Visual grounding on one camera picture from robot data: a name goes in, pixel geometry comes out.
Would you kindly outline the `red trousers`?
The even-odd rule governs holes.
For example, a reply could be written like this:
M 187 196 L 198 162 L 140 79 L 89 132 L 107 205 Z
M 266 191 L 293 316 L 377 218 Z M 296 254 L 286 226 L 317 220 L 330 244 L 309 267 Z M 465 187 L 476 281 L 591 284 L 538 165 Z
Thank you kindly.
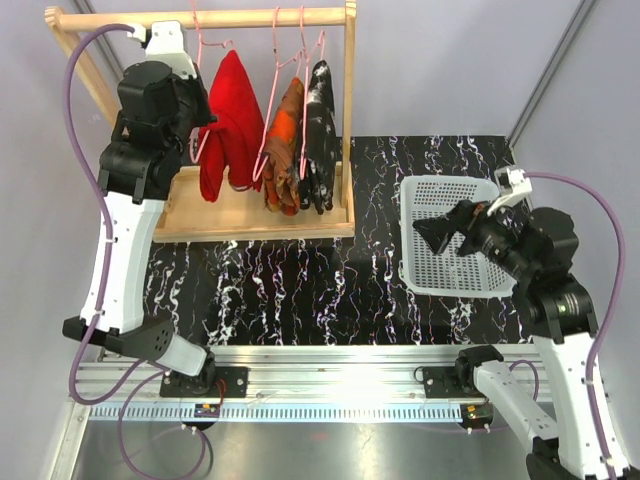
M 200 192 L 218 200 L 224 178 L 236 191 L 261 189 L 253 179 L 264 120 L 247 72 L 236 51 L 222 59 L 209 93 L 216 121 L 199 131 Z

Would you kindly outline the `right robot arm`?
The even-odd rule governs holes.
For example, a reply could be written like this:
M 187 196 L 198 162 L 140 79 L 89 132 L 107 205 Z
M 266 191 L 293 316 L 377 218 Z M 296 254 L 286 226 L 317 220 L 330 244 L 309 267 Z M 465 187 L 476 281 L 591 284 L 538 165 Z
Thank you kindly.
M 537 208 L 514 232 L 488 210 L 486 202 L 463 200 L 413 228 L 436 255 L 462 235 L 457 255 L 481 254 L 514 279 L 512 301 L 543 364 L 555 415 L 523 390 L 492 346 L 459 353 L 456 389 L 494 406 L 526 451 L 532 479 L 638 478 L 597 405 L 605 393 L 589 352 L 599 326 L 591 296 L 571 272 L 579 245 L 572 218 Z

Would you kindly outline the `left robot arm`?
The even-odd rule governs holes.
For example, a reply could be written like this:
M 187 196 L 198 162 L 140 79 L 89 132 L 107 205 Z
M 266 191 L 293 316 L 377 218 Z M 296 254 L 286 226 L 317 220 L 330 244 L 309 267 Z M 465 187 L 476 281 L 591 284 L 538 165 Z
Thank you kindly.
M 102 214 L 85 305 L 64 337 L 171 370 L 171 385 L 205 397 L 217 383 L 215 356 L 147 315 L 143 290 L 154 231 L 193 129 L 214 122 L 195 63 L 146 60 L 127 68 L 111 141 L 99 159 Z

